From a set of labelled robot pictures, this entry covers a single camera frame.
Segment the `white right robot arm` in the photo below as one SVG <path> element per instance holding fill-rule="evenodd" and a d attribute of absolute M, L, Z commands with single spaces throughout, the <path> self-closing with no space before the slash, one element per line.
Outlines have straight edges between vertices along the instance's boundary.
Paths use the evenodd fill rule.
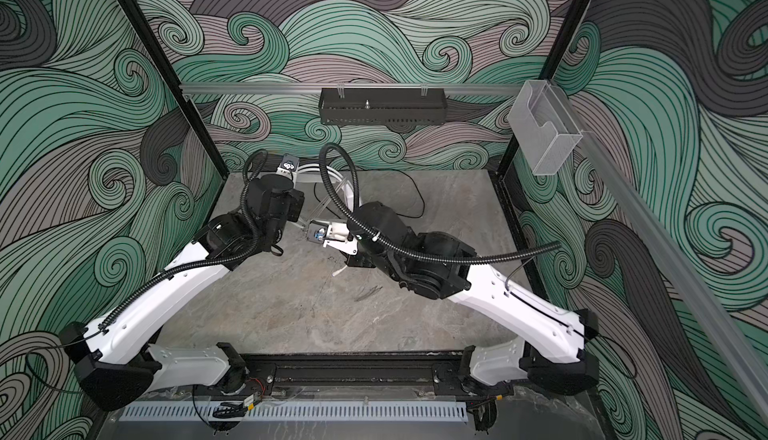
<path fill-rule="evenodd" d="M 491 347 L 469 347 L 459 368 L 465 388 L 482 395 L 527 381 L 556 395 L 595 387 L 599 361 L 587 344 L 599 333 L 595 313 L 556 307 L 501 274 L 460 239 L 444 232 L 415 233 L 379 202 L 357 208 L 345 238 L 400 287 L 430 300 L 470 308 L 514 333 Z"/>

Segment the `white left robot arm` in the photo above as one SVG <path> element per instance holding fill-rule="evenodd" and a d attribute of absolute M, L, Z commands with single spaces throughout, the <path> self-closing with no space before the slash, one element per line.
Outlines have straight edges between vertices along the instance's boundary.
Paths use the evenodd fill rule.
<path fill-rule="evenodd" d="M 106 315 L 65 327 L 59 337 L 85 396 L 110 412 L 147 392 L 173 387 L 240 392 L 247 366 L 231 344 L 173 349 L 157 344 L 156 336 L 192 299 L 248 258 L 281 255 L 282 233 L 297 221 L 303 203 L 303 193 L 286 176 L 246 181 L 239 209 L 212 219 L 162 272 Z"/>

